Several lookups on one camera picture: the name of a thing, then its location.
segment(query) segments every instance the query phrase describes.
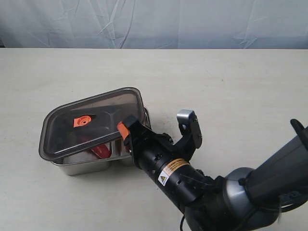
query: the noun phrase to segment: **metal food container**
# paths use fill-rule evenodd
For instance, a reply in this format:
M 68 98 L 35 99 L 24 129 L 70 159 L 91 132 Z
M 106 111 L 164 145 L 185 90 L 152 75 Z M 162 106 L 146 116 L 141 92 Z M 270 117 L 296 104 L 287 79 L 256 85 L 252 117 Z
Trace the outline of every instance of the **metal food container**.
M 67 175 L 107 170 L 113 161 L 131 166 L 116 126 L 133 114 L 151 128 L 136 88 L 122 88 L 60 106 L 43 122 L 39 155 Z

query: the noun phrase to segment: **table surface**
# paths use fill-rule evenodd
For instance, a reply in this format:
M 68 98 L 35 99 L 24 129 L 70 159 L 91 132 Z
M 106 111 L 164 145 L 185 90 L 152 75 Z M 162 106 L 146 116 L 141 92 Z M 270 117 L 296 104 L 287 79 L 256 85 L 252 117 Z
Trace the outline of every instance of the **table surface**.
M 204 142 L 191 160 L 207 175 L 258 167 L 308 125 L 308 51 L 0 49 L 0 230 L 175 231 L 180 212 L 135 167 L 70 177 L 42 160 L 55 107 L 137 87 L 153 130 L 180 138 L 176 114 L 195 110 Z M 307 230 L 308 205 L 267 231 Z

